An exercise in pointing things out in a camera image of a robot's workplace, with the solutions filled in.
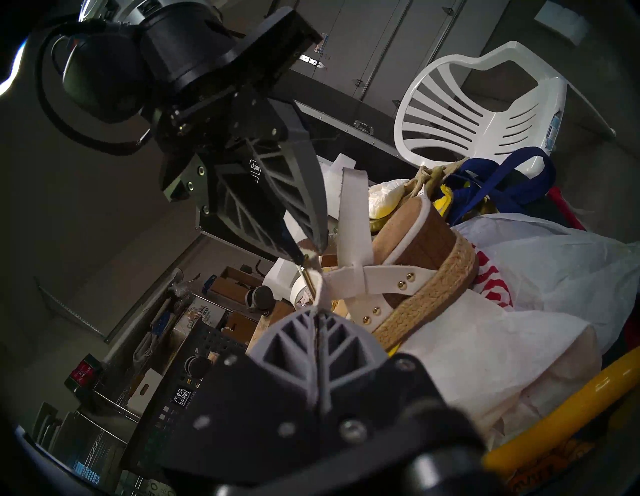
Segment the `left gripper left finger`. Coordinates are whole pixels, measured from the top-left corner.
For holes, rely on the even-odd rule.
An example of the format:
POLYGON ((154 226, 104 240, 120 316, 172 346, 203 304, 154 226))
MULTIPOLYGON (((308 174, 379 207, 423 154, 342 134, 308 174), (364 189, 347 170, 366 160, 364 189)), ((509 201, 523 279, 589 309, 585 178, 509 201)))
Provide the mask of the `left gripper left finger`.
POLYGON ((306 307, 270 324, 248 345, 248 356, 295 391, 306 405, 319 402, 318 309, 306 307))

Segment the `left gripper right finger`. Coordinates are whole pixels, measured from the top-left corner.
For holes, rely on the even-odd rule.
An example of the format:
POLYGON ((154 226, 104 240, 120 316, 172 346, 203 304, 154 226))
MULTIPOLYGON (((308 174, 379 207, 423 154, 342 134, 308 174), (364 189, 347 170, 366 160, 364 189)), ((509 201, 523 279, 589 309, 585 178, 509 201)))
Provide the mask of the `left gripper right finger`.
POLYGON ((334 409, 333 394, 389 359, 378 340, 356 323, 318 310, 318 412, 334 409))

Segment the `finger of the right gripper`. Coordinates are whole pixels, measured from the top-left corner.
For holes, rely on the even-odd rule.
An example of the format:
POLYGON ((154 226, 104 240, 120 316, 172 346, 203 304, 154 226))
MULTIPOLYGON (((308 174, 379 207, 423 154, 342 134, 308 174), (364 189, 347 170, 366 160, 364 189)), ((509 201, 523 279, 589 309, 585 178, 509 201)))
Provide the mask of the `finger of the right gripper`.
POLYGON ((237 236, 264 252, 303 265, 305 254, 285 222, 251 149, 214 151, 217 215, 237 236))
POLYGON ((328 246, 328 206, 323 173, 308 130, 297 126, 286 139, 249 138, 267 184, 308 240, 308 252, 328 246))

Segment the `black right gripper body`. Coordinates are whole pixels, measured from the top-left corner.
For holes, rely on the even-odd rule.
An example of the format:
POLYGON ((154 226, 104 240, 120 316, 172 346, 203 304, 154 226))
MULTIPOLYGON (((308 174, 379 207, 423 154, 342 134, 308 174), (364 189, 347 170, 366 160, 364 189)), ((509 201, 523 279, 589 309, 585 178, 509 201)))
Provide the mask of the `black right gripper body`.
POLYGON ((298 105, 272 89, 317 39, 291 8, 238 40, 210 1, 83 1, 77 18, 61 24, 61 40, 70 44, 65 93, 105 124, 138 115, 149 130, 123 143, 89 137, 64 120, 61 132, 112 156, 133 155, 154 140, 168 201, 192 200, 215 215, 215 151, 308 130, 298 105))

